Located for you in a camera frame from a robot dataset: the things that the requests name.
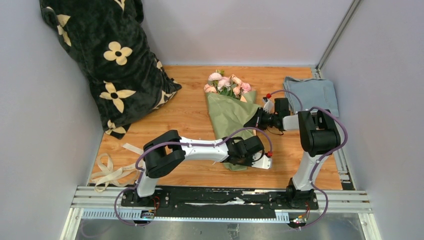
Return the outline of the peach green wrapping paper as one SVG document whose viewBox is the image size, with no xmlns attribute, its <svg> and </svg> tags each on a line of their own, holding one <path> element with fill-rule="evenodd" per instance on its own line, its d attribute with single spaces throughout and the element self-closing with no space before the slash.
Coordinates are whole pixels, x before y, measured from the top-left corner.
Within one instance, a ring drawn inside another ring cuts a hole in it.
<svg viewBox="0 0 424 240">
<path fill-rule="evenodd" d="M 244 127 L 260 107 L 255 90 L 234 98 L 218 93 L 206 93 L 208 115 L 217 139 L 229 136 Z"/>
</svg>

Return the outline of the pink fake flower bunch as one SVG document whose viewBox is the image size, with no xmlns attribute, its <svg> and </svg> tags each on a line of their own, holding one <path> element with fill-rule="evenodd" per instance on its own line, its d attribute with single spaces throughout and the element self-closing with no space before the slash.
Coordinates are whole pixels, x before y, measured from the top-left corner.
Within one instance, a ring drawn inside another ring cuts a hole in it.
<svg viewBox="0 0 424 240">
<path fill-rule="evenodd" d="M 218 69 L 209 75 L 203 91 L 241 100 L 245 94 L 253 91 L 253 87 L 234 74 L 225 76 L 225 71 Z"/>
</svg>

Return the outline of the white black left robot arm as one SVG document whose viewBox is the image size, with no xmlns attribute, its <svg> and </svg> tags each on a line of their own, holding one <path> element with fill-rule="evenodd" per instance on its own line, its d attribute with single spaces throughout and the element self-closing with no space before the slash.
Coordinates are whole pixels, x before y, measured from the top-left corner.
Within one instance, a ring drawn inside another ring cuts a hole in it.
<svg viewBox="0 0 424 240">
<path fill-rule="evenodd" d="M 272 166 L 272 154 L 256 135 L 242 138 L 234 132 L 216 140 L 195 140 L 169 130 L 144 145 L 135 163 L 140 176 L 134 184 L 133 202 L 149 206 L 158 180 L 183 162 L 213 161 L 268 170 Z"/>
</svg>

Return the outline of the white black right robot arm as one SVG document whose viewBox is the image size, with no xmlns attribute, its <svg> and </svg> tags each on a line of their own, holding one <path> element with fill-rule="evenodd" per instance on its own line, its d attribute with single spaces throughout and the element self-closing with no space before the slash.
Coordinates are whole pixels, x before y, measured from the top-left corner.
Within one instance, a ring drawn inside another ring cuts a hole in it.
<svg viewBox="0 0 424 240">
<path fill-rule="evenodd" d="M 244 126 L 260 130 L 276 128 L 280 132 L 299 131 L 303 149 L 299 168 L 284 192 L 270 196 L 270 206 L 287 206 L 291 209 L 311 206 L 316 197 L 315 182 L 318 173 L 330 152 L 341 145 L 335 121 L 321 110 L 291 113 L 289 100 L 280 97 L 274 100 L 273 112 L 260 107 Z"/>
</svg>

